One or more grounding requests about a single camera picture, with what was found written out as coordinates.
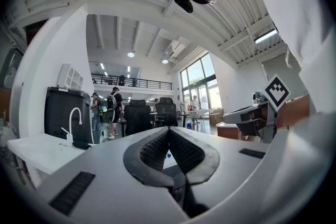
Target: fluorescent light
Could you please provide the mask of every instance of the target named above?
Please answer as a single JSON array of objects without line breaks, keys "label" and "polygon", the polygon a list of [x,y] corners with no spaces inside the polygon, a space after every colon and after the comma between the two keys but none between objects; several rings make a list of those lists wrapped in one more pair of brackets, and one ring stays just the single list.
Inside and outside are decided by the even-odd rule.
[{"label": "fluorescent light", "polygon": [[269,38],[269,37],[271,37],[271,36],[273,36],[273,35],[275,35],[275,34],[277,34],[277,33],[278,33],[278,32],[277,32],[275,29],[273,29],[273,30],[271,30],[271,31],[269,31],[269,32],[267,32],[267,33],[265,33],[263,36],[261,36],[261,37],[255,39],[254,42],[255,42],[256,44],[258,44],[258,43],[264,41],[265,39],[267,39],[267,38]]}]

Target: black vent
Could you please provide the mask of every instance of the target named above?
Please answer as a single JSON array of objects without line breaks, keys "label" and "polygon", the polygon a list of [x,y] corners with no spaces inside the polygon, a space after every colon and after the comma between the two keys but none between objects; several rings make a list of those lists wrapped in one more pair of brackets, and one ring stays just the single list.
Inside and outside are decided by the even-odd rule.
[{"label": "black vent", "polygon": [[170,151],[182,172],[187,174],[204,160],[204,151],[174,132],[170,136]]},{"label": "black vent", "polygon": [[69,215],[83,195],[85,190],[91,184],[95,175],[80,172],[57,196],[51,201],[52,206],[64,215]]},{"label": "black vent", "polygon": [[168,149],[169,136],[164,133],[142,147],[140,160],[149,167],[161,172]]}]

